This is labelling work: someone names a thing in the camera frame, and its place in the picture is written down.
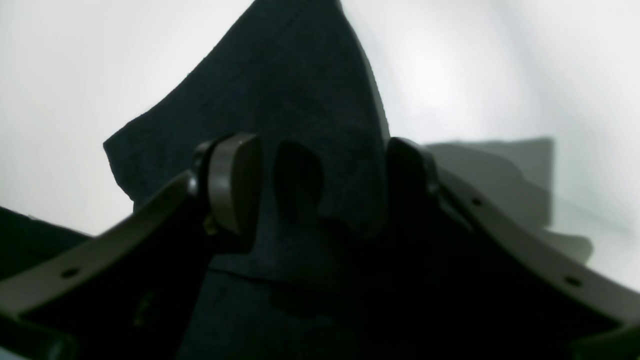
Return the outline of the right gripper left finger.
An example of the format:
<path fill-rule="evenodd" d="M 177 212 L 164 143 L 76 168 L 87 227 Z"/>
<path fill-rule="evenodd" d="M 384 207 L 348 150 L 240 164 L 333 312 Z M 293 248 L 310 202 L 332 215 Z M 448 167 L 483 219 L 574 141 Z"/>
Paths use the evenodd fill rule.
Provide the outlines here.
<path fill-rule="evenodd" d="M 235 133 L 96 239 L 1 282 L 1 347 L 24 360 L 173 360 L 214 255 L 258 227 L 262 143 Z"/>

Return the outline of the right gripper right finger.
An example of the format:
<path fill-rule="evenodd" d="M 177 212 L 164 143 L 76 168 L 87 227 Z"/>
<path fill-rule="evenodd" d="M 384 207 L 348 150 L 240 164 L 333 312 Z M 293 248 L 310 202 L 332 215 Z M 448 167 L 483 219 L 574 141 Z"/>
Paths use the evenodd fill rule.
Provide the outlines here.
<path fill-rule="evenodd" d="M 549 230 L 551 196 L 469 146 L 386 146 L 393 360 L 637 360 L 639 292 Z"/>

